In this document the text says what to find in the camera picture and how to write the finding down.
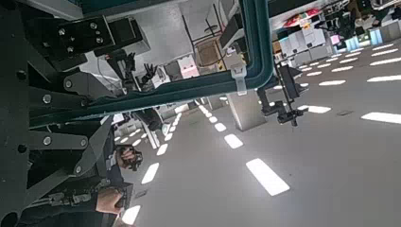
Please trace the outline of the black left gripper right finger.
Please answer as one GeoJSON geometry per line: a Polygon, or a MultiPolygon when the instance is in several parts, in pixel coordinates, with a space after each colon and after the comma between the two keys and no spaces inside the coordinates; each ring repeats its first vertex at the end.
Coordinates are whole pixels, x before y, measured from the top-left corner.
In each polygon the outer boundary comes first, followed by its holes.
{"type": "Polygon", "coordinates": [[[51,143],[48,145],[45,143],[41,145],[38,143],[31,144],[32,150],[51,150],[58,155],[66,150],[80,151],[80,156],[74,163],[64,164],[46,178],[28,186],[26,195],[31,199],[40,199],[68,179],[80,178],[91,170],[103,155],[103,146],[111,129],[112,121],[109,116],[104,117],[90,138],[83,135],[31,131],[32,137],[36,136],[43,140],[46,137],[51,139],[51,143]]]}

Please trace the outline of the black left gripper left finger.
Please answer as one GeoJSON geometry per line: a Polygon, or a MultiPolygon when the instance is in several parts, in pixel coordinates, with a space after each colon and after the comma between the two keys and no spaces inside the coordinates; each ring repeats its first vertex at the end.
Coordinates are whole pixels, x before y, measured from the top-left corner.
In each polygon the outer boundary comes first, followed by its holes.
{"type": "Polygon", "coordinates": [[[37,75],[30,80],[30,104],[56,110],[85,109],[103,97],[138,93],[142,84],[132,72],[135,60],[114,23],[103,16],[66,21],[34,18],[27,21],[28,65],[37,75]],[[78,68],[94,52],[104,58],[121,80],[122,91],[109,90],[96,77],[78,68]]]}

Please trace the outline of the operator left hand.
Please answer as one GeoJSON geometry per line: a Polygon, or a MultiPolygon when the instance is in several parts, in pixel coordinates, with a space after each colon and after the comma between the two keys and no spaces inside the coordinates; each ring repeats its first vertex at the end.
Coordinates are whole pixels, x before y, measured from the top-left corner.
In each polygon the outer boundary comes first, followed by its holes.
{"type": "Polygon", "coordinates": [[[128,169],[135,159],[135,153],[129,148],[121,149],[116,153],[116,159],[120,167],[128,169]]]}

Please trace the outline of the operator right hand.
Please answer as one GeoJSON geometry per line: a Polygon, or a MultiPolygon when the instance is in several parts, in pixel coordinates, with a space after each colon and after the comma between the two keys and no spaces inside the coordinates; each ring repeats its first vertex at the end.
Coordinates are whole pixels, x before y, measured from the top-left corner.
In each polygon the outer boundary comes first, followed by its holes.
{"type": "Polygon", "coordinates": [[[121,209],[117,203],[122,198],[122,194],[115,188],[104,188],[97,193],[96,211],[106,214],[118,215],[121,209]]]}

